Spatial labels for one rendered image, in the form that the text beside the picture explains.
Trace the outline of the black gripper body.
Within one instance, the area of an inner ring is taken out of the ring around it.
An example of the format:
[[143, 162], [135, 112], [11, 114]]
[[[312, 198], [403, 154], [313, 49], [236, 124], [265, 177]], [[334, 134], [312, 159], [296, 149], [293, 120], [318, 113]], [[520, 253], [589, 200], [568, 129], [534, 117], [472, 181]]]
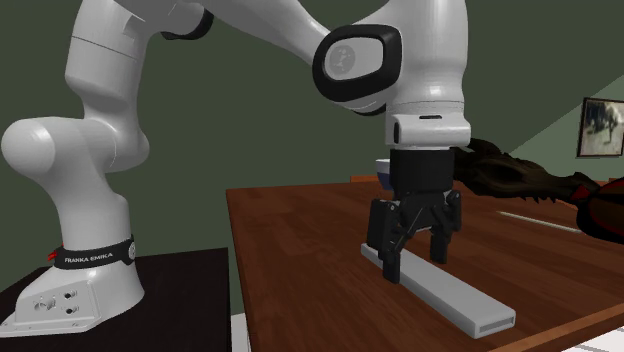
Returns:
[[390, 184], [395, 199], [408, 194], [442, 193], [453, 186], [454, 152], [447, 150], [390, 151]]

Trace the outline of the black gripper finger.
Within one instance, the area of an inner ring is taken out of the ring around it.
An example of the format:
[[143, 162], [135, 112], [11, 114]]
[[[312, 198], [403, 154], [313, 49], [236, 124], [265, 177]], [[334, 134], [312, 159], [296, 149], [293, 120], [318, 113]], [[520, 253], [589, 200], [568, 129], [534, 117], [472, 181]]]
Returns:
[[431, 232], [430, 259], [446, 264], [452, 234], [461, 230], [461, 193], [426, 193], [424, 200], [426, 224]]
[[366, 244], [377, 251], [386, 280], [400, 282], [401, 251], [418, 230], [429, 226], [430, 213], [426, 207], [407, 201], [372, 200]]

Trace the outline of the white and blue bowl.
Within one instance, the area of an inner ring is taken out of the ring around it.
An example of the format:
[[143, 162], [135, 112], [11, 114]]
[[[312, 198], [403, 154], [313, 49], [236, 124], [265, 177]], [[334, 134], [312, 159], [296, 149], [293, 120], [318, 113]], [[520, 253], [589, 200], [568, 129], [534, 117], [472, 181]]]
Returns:
[[390, 181], [390, 159], [376, 159], [376, 174], [377, 178], [384, 190], [392, 191], [393, 187]]

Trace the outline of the grey flat rectangular bar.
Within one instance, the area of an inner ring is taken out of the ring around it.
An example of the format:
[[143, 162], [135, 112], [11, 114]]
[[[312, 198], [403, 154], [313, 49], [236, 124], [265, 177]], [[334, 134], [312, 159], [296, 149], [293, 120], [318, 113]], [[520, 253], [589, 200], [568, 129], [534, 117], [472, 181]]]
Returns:
[[473, 339], [515, 326], [514, 309], [407, 249], [399, 283]]

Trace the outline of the dark spiky skull figure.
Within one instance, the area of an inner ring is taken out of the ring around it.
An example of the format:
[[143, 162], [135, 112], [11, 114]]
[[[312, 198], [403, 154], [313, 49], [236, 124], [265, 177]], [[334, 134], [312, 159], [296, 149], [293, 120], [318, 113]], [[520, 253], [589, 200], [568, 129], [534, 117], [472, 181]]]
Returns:
[[454, 152], [454, 179], [474, 194], [496, 198], [550, 199], [578, 205], [601, 185], [581, 172], [569, 176], [550, 174], [539, 164], [511, 156], [487, 140], [471, 138], [468, 151]]

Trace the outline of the brown wooden table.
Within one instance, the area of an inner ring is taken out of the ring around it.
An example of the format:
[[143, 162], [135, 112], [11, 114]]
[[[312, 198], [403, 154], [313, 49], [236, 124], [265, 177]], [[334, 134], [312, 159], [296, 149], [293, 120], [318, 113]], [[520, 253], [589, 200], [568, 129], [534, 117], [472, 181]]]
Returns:
[[562, 204], [462, 194], [445, 270], [516, 311], [473, 339], [361, 254], [373, 182], [231, 189], [252, 352], [624, 352], [624, 246], [574, 228]]

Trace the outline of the thin white stick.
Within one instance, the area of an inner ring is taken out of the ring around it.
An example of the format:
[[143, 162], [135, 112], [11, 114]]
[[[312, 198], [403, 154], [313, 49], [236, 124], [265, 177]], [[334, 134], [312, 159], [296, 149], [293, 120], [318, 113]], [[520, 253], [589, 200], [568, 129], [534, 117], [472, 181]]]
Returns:
[[530, 217], [523, 216], [523, 215], [518, 215], [518, 214], [509, 213], [509, 212], [505, 212], [505, 211], [496, 211], [496, 213], [498, 213], [498, 214], [500, 214], [502, 216], [506, 216], [506, 217], [517, 219], [517, 220], [522, 220], [522, 221], [526, 221], [526, 222], [530, 222], [530, 223], [533, 223], [533, 224], [538, 224], [538, 225], [542, 225], [542, 226], [546, 226], [546, 227], [550, 227], [550, 228], [554, 228], [554, 229], [568, 231], [568, 232], [571, 232], [571, 233], [577, 233], [577, 234], [583, 233], [582, 230], [580, 230], [578, 228], [573, 228], [573, 227], [569, 227], [569, 226], [565, 226], [565, 225], [561, 225], [561, 224], [556, 224], [556, 223], [552, 223], [552, 222], [548, 222], [548, 221], [544, 221], [544, 220], [540, 220], [540, 219], [534, 219], [534, 218], [530, 218]]

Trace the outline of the dark red rounded object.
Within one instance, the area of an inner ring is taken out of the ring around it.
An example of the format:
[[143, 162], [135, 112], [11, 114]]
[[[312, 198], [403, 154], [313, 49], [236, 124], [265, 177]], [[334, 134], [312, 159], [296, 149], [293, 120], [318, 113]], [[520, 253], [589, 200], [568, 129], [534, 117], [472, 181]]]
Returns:
[[579, 186], [571, 196], [576, 224], [585, 234], [624, 245], [624, 177], [590, 190]]

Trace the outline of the black robot stand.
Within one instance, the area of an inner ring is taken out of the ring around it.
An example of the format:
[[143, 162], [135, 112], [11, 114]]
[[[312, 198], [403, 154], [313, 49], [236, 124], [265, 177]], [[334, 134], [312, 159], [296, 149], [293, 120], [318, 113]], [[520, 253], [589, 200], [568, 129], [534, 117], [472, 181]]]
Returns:
[[0, 338], [0, 352], [232, 352], [226, 248], [139, 257], [144, 298], [76, 334]]

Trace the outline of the dark framed wall picture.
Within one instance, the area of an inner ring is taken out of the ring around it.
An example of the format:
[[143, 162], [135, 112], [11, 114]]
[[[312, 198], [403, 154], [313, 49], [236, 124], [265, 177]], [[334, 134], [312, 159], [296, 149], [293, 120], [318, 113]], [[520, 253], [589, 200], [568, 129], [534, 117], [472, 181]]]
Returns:
[[585, 97], [581, 108], [576, 156], [624, 155], [624, 101]]

